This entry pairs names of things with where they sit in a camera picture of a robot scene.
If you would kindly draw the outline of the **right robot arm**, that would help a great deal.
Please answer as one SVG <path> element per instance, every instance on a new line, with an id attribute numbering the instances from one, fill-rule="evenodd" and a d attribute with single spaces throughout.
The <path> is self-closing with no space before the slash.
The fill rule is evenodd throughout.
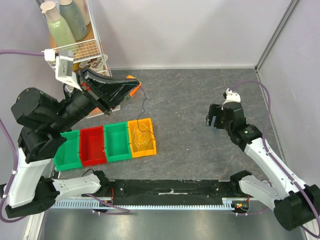
<path id="1" fill-rule="evenodd" d="M 320 236 L 304 225 L 320 220 L 320 189 L 317 185 L 307 185 L 296 176 L 279 158 L 268 144 L 266 132 L 246 122 L 240 94 L 233 85 L 223 93 L 223 104 L 211 104 L 206 124 L 216 129 L 224 129 L 230 140 L 262 169 L 271 185 L 257 180 L 253 175 L 240 172 L 229 184 L 229 191 L 235 197 L 248 194 L 274 213 L 280 225 L 291 231 L 302 227 L 315 238 Z"/>

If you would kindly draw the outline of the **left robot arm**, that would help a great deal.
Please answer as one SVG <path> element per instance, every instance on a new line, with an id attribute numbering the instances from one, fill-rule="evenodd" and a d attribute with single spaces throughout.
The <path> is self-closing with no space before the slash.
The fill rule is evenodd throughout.
<path id="1" fill-rule="evenodd" d="M 136 78 L 116 78 L 88 68 L 75 74 L 73 91 L 57 100 L 35 87 L 23 90 L 11 107 L 22 126 L 17 145 L 11 147 L 14 164 L 9 181 L 0 187 L 0 219 L 15 223 L 45 212 L 60 200 L 88 195 L 104 197 L 110 181 L 101 170 L 67 180 L 44 177 L 69 132 L 94 109 L 109 115 L 139 84 Z"/>

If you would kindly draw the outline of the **orange juice carton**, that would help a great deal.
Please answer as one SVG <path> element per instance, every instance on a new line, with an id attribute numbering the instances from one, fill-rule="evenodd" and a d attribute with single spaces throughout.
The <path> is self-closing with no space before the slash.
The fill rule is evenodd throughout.
<path id="1" fill-rule="evenodd" d="M 133 77 L 132 75 L 128 75 L 126 78 L 127 79 L 134 79 L 135 77 Z M 131 90 L 125 99 L 129 100 L 138 91 L 138 89 L 141 87 L 141 85 L 142 85 L 142 83 L 139 81 L 139 85 L 136 86 L 133 90 Z"/>

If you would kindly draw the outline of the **orange yellow box in rack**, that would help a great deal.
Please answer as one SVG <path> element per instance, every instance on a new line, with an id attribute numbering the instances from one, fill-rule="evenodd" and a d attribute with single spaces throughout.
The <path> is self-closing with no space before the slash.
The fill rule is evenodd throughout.
<path id="1" fill-rule="evenodd" d="M 121 106 L 118 105 L 116 108 L 112 109 L 111 111 L 115 112 L 115 111 L 119 111 L 120 109 L 121 109 Z M 93 118 L 101 115 L 104 115 L 104 113 L 97 107 L 93 111 L 91 111 L 85 118 L 89 119 L 89 118 Z"/>

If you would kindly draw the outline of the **white snack pouch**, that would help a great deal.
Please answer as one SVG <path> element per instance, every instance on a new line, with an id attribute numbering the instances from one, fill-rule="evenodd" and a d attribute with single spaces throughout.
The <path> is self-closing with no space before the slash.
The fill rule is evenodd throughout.
<path id="1" fill-rule="evenodd" d="M 79 63 L 79 68 L 89 68 L 95 72 L 101 72 L 105 70 L 105 61 L 108 59 L 108 55 L 104 54 L 96 58 L 85 60 Z"/>

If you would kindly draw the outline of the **green bin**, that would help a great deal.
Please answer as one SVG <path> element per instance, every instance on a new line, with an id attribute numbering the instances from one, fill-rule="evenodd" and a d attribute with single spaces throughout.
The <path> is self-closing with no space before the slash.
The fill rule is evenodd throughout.
<path id="1" fill-rule="evenodd" d="M 127 122 L 106 124 L 104 148 L 108 163 L 125 161 L 132 158 Z"/>
<path id="2" fill-rule="evenodd" d="M 66 141 L 57 150 L 53 161 L 58 171 L 67 171 L 82 168 L 79 156 L 80 131 L 73 130 L 61 133 Z"/>

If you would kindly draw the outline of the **red bin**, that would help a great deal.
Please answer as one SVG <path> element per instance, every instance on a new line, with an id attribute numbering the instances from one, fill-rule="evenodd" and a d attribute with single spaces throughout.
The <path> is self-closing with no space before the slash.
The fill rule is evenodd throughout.
<path id="1" fill-rule="evenodd" d="M 79 131 L 79 157 L 84 167 L 107 163 L 103 126 Z"/>

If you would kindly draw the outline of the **orange bin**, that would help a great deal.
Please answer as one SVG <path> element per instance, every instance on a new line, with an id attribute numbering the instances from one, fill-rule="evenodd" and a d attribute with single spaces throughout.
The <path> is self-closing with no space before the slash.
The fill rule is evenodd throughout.
<path id="1" fill-rule="evenodd" d="M 133 158 L 157 154 L 156 138 L 151 118 L 131 120 L 127 122 L 127 126 L 131 155 Z"/>

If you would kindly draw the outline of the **light green bottle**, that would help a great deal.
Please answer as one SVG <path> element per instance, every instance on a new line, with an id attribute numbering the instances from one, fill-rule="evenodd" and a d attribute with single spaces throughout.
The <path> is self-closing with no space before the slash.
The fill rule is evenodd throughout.
<path id="1" fill-rule="evenodd" d="M 59 13 L 54 1 L 45 1 L 40 5 L 45 15 L 48 30 L 58 47 L 75 44 L 75 37 L 63 16 Z"/>

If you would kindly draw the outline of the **far left green bin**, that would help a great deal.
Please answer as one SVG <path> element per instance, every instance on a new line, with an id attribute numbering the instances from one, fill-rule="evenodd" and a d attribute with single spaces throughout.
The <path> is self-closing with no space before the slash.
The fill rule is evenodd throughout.
<path id="1" fill-rule="evenodd" d="M 57 150 L 53 161 L 58 171 L 67 171 L 82 168 L 79 156 L 80 131 L 73 130 L 61 133 L 66 141 Z"/>

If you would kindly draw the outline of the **grey green bottle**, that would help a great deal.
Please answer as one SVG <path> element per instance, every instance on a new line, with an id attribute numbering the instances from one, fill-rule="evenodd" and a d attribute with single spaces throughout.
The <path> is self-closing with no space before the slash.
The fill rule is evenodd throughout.
<path id="1" fill-rule="evenodd" d="M 59 12 L 67 21 L 76 41 L 80 41 L 87 35 L 87 27 L 84 18 L 73 0 L 59 0 Z"/>

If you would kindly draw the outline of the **pink bottle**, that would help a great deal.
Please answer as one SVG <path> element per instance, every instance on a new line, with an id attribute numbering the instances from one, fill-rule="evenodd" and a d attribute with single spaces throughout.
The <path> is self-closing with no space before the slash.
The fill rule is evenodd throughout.
<path id="1" fill-rule="evenodd" d="M 82 14 L 85 25 L 89 25 L 91 23 L 91 19 L 86 0 L 74 0 L 74 2 L 77 4 L 79 11 Z"/>

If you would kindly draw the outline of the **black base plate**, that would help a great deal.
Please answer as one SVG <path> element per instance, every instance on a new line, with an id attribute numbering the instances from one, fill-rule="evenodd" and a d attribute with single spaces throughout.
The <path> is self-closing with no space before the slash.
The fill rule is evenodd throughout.
<path id="1" fill-rule="evenodd" d="M 115 179 L 94 193 L 102 199 L 111 197 L 113 204 L 200 204 L 218 203 L 223 198 L 246 199 L 230 181 L 216 179 Z"/>

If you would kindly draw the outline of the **aluminium corner post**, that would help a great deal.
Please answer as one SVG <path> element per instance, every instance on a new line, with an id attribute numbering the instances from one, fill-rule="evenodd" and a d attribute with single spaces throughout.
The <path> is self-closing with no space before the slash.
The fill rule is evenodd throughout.
<path id="1" fill-rule="evenodd" d="M 278 39 L 280 38 L 283 30 L 285 29 L 286 25 L 288 24 L 290 18 L 292 17 L 293 13 L 295 12 L 296 8 L 300 4 L 300 0 L 291 0 L 289 2 L 288 7 L 286 8 L 284 14 L 282 15 L 279 23 L 277 24 L 273 34 L 271 35 L 270 40 L 268 41 L 266 47 L 264 48 L 257 64 L 255 65 L 254 69 L 256 73 L 259 73 L 260 69 L 264 65 L 267 57 L 270 55 L 271 51 L 273 50 L 275 44 L 277 43 Z"/>

